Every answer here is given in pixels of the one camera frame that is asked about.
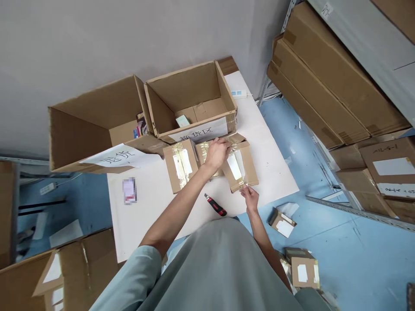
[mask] cardboard box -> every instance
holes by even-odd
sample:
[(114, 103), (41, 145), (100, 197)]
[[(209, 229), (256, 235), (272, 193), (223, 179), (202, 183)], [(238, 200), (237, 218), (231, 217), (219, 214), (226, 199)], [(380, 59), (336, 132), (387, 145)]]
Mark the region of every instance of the cardboard box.
[[(200, 143), (235, 132), (236, 103), (217, 62), (148, 80), (144, 88), (154, 133), (168, 143)], [(180, 115), (193, 123), (179, 127)]]
[(199, 169), (195, 143), (184, 140), (163, 149), (173, 193), (178, 193)]
[(396, 214), (380, 194), (353, 192), (361, 207), (372, 213), (396, 218)]
[(413, 0), (371, 0), (410, 42), (415, 44), (415, 2)]
[(288, 47), (284, 40), (277, 42), (272, 60), (346, 145), (370, 137), (362, 124)]
[[(149, 134), (134, 139), (139, 113)], [(144, 85), (136, 76), (49, 107), (49, 120), (53, 172), (120, 173), (133, 167), (132, 160), (144, 165), (146, 153), (162, 156), (167, 146), (152, 135)]]
[(394, 133), (362, 140), (361, 142), (350, 146), (334, 149), (330, 151), (330, 155), (333, 157), (334, 161), (340, 169), (364, 168), (366, 167), (366, 163), (364, 163), (362, 155), (360, 154), (360, 148), (397, 139), (402, 135), (405, 135), (408, 131), (410, 130), (400, 130)]
[(5, 310), (87, 311), (117, 271), (107, 229), (1, 270), (0, 300)]
[(337, 177), (349, 191), (379, 194), (379, 190), (367, 168), (340, 170), (337, 172)]
[(404, 137), (360, 149), (381, 194), (415, 199), (414, 141)]
[(11, 264), (15, 164), (0, 161), (0, 269)]
[(221, 168), (228, 180), (231, 192), (235, 193), (245, 184), (247, 186), (258, 185), (258, 176), (249, 149), (249, 142), (238, 133), (226, 139), (232, 143), (232, 151)]
[(310, 103), (297, 91), (273, 61), (268, 65), (267, 75), (327, 149), (344, 144), (340, 136), (333, 131)]
[(305, 248), (285, 248), (285, 256), (291, 264), (293, 286), (320, 288), (318, 261)]
[(414, 201), (386, 197), (385, 201), (400, 220), (415, 224)]
[(308, 3), (294, 7), (283, 40), (372, 136), (410, 127)]
[(275, 209), (274, 215), (270, 218), (268, 224), (286, 238), (290, 237), (291, 232), (297, 225), (277, 209)]
[[(209, 150), (209, 145), (212, 143), (212, 141), (213, 140), (209, 140), (207, 142), (203, 142), (203, 143), (196, 145), (196, 154), (198, 156), (200, 165), (206, 162), (206, 157), (208, 156), (207, 151)], [(212, 176), (212, 178), (219, 177), (219, 176), (225, 176), (221, 168)]]

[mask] white label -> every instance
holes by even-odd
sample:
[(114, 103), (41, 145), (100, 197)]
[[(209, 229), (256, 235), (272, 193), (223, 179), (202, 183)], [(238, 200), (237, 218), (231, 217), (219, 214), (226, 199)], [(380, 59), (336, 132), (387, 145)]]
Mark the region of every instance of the white label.
[(293, 221), (291, 219), (289, 219), (287, 216), (285, 216), (284, 214), (281, 213), (281, 217), (284, 218), (285, 220), (287, 220), (290, 224), (293, 223)]
[(393, 197), (415, 198), (415, 184), (377, 184), (380, 193)]
[(298, 281), (306, 283), (308, 281), (307, 267), (305, 264), (298, 265)]
[(176, 134), (171, 134), (169, 137), (176, 142), (191, 139), (195, 143), (201, 143), (226, 134), (228, 134), (228, 125), (226, 124), (226, 117), (223, 117)]
[(294, 227), (290, 225), (288, 222), (284, 220), (280, 220), (276, 225), (276, 228), (279, 233), (281, 233), (284, 237), (290, 237), (291, 232), (293, 231)]
[(58, 303), (64, 299), (64, 288), (61, 287), (57, 290), (54, 290), (52, 293), (52, 305)]
[(49, 271), (46, 274), (45, 279), (43, 280), (43, 283), (47, 283), (55, 279), (59, 279), (61, 274), (62, 274), (61, 260), (59, 259), (59, 254), (56, 253), (55, 257), (53, 258), (51, 267), (49, 268)]
[(64, 308), (64, 303), (61, 302), (60, 304), (53, 306), (53, 308), (54, 308), (54, 311), (61, 311)]
[(320, 283), (319, 266), (314, 265), (314, 283)]
[(242, 159), (242, 153), (240, 150), (237, 150), (234, 152), (236, 162), (238, 162), (239, 170), (241, 171), (242, 179), (245, 179), (245, 168), (243, 166), (243, 159)]
[(228, 157), (227, 162), (230, 167), (230, 170), (232, 171), (233, 178), (235, 178), (235, 180), (242, 178), (242, 172), (239, 168), (238, 161), (236, 160), (236, 156), (234, 153)]
[(375, 166), (377, 173), (381, 176), (415, 174), (415, 168), (409, 158), (374, 161), (373, 165)]
[(327, 20), (330, 16), (330, 14), (333, 12), (333, 7), (330, 5), (330, 3), (326, 3), (326, 5), (323, 7), (323, 10), (321, 11), (321, 16)]
[(82, 160), (80, 163), (91, 163), (104, 167), (133, 166), (139, 168), (157, 160), (161, 160), (159, 155), (146, 154), (133, 147), (119, 144)]
[(192, 173), (192, 166), (190, 165), (189, 154), (187, 149), (179, 151), (179, 155), (173, 155), (174, 165), (176, 166), (177, 178), (181, 179), (184, 174)]

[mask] table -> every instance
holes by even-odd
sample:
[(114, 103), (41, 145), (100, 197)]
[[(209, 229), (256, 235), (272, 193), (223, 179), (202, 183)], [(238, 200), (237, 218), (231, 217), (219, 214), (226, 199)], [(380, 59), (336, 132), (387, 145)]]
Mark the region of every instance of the table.
[[(231, 90), (246, 89), (250, 94), (232, 57), (219, 61), (219, 64)], [(236, 103), (236, 130), (250, 143), (258, 175), (259, 185), (253, 187), (260, 194), (258, 206), (299, 191), (252, 96), (237, 99)], [(136, 180), (137, 203), (124, 205), (122, 181), (131, 177)], [(107, 179), (117, 259), (122, 262), (137, 248), (174, 194), (165, 161), (162, 159), (143, 168), (134, 168), (121, 174), (107, 174)], [(225, 177), (212, 179), (203, 188), (176, 239), (193, 233), (208, 221), (220, 218), (206, 201), (204, 193), (226, 209), (229, 217), (246, 212), (245, 199), (239, 192), (231, 193)]]

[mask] white sticker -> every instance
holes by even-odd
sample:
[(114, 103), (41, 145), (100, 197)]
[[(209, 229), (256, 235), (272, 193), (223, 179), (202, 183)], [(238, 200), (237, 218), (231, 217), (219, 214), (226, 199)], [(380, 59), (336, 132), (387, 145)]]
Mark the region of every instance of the white sticker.
[(59, 259), (59, 254), (56, 253), (55, 257), (53, 258), (52, 264), (49, 268), (49, 271), (46, 274), (45, 279), (43, 280), (43, 283), (47, 283), (55, 279), (59, 279), (61, 274), (62, 274), (61, 260)]
[(64, 288), (56, 289), (52, 293), (52, 305), (64, 299)]
[(377, 184), (380, 193), (393, 197), (412, 197), (415, 198), (415, 184)]
[(146, 154), (133, 147), (119, 144), (82, 160), (80, 163), (91, 163), (104, 167), (133, 166), (139, 168), (157, 160), (161, 160), (157, 154)]
[(61, 311), (64, 308), (64, 303), (61, 302), (60, 304), (53, 306), (53, 308), (54, 308), (54, 311)]
[(319, 266), (314, 265), (314, 283), (320, 283)]
[(326, 3), (326, 5), (323, 7), (323, 10), (321, 11), (321, 16), (327, 20), (330, 16), (330, 14), (333, 12), (333, 7), (330, 5), (330, 3)]
[(243, 166), (242, 153), (240, 150), (234, 152), (236, 162), (238, 162), (239, 170), (241, 170), (242, 179), (245, 179), (245, 167)]
[(235, 180), (242, 178), (242, 172), (239, 168), (238, 161), (234, 153), (228, 157), (227, 162), (230, 170), (232, 171), (233, 178), (235, 178)]
[(181, 177), (184, 174), (188, 175), (192, 173), (192, 166), (190, 165), (189, 154), (187, 152), (187, 149), (180, 150), (178, 155), (174, 154), (173, 161), (176, 167), (178, 179), (181, 179)]
[(66, 242), (80, 238), (81, 236), (83, 236), (83, 232), (79, 223), (79, 219), (77, 219), (68, 224), (66, 227), (63, 227), (58, 232), (52, 234), (49, 237), (49, 243), (51, 244), (51, 248), (55, 248)]
[(305, 264), (298, 265), (298, 281), (306, 283), (308, 281), (307, 267)]
[(281, 213), (281, 217), (284, 218), (285, 220), (287, 220), (290, 224), (293, 223), (293, 221), (291, 219), (289, 219), (287, 216), (285, 216), (284, 214)]
[(284, 220), (280, 220), (276, 225), (276, 228), (279, 233), (281, 233), (284, 237), (290, 237), (291, 232), (293, 231), (294, 227), (290, 225), (288, 222)]
[(299, 207), (297, 203), (288, 202), (278, 206), (277, 209), (288, 218), (291, 218)]
[(176, 142), (191, 139), (195, 143), (201, 143), (228, 134), (226, 117), (217, 119), (176, 134), (169, 135)]
[(415, 174), (415, 168), (409, 158), (374, 161), (373, 165), (380, 176)]

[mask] hand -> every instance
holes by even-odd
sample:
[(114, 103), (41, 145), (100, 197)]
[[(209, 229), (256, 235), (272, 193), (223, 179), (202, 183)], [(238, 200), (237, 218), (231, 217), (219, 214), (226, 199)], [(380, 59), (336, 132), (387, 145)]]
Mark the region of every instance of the hand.
[(241, 195), (245, 198), (246, 211), (255, 212), (258, 211), (258, 200), (259, 194), (251, 187), (244, 185), (242, 189), (239, 190)]
[(215, 138), (209, 145), (207, 150), (206, 162), (204, 163), (207, 167), (212, 170), (212, 175), (222, 166), (222, 164), (228, 158), (231, 151), (232, 144), (227, 142), (223, 138)]

